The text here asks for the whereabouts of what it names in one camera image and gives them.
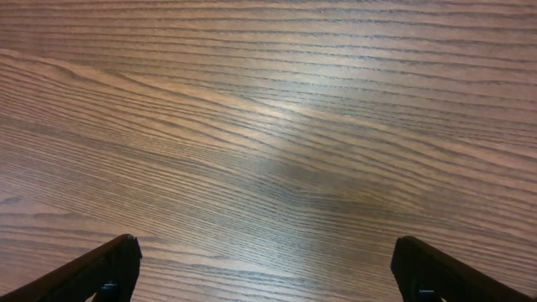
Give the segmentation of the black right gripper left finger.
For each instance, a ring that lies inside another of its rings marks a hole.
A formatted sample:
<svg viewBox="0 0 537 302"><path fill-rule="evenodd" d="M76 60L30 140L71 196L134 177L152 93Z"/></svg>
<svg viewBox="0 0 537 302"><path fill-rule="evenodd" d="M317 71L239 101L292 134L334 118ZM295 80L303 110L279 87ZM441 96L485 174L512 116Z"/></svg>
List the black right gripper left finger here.
<svg viewBox="0 0 537 302"><path fill-rule="evenodd" d="M1 302L129 302L139 276L138 239L122 234L21 288Z"/></svg>

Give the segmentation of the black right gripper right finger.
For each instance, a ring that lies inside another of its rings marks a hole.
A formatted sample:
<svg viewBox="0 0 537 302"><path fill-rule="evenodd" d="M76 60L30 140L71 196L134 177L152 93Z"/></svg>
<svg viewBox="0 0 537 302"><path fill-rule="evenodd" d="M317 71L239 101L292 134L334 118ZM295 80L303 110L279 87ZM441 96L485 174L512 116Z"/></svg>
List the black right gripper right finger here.
<svg viewBox="0 0 537 302"><path fill-rule="evenodd" d="M391 272L404 302L535 302L412 236L395 243Z"/></svg>

